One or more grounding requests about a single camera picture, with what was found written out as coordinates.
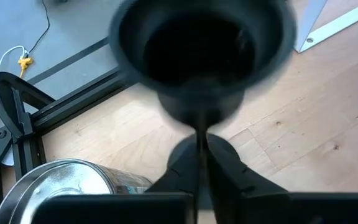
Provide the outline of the black aluminium table frame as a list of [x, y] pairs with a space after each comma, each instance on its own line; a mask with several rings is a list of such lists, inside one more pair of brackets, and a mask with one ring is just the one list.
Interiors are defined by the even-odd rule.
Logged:
[[[14, 155], [16, 178], [46, 162], [42, 136], [125, 90], [114, 68], [68, 95], [54, 100], [29, 82], [0, 72], [0, 166], [9, 150]], [[0, 171], [0, 204], [2, 202]]]

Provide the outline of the white perforated metal shelf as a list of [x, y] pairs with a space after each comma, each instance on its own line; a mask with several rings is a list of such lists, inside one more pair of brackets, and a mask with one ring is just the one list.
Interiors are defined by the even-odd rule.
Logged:
[[313, 30], [313, 26], [327, 2], [328, 0], [308, 0], [303, 17], [298, 24], [298, 32], [294, 45], [295, 51], [299, 54], [358, 22], [357, 7], [324, 26]]

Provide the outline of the tin can with flower label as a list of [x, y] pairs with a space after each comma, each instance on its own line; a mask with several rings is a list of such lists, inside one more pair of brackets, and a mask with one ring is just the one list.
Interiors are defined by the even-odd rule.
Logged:
[[61, 195], [141, 194], [152, 182], [80, 159], [60, 159], [21, 177], [0, 204], [0, 224], [30, 224], [37, 207]]

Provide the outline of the black metal candlestick holder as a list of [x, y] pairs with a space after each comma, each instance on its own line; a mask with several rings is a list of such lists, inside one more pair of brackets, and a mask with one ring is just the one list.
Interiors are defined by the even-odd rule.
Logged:
[[151, 192], [195, 194], [205, 184], [215, 195], [283, 193], [208, 129], [276, 81], [295, 34], [285, 0], [124, 0], [109, 27], [119, 67], [194, 129]]

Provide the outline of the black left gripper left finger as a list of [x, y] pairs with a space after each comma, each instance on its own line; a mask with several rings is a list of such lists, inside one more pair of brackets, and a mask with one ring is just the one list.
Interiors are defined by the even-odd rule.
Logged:
[[144, 193], [57, 196], [36, 209], [31, 224], [196, 223], [199, 168], [191, 135], [174, 147], [165, 173]]

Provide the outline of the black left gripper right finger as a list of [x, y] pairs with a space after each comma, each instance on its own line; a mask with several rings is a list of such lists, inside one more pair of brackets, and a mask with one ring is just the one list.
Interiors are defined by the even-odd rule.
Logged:
[[289, 192], [208, 135], [208, 176], [218, 224], [358, 224], [358, 193]]

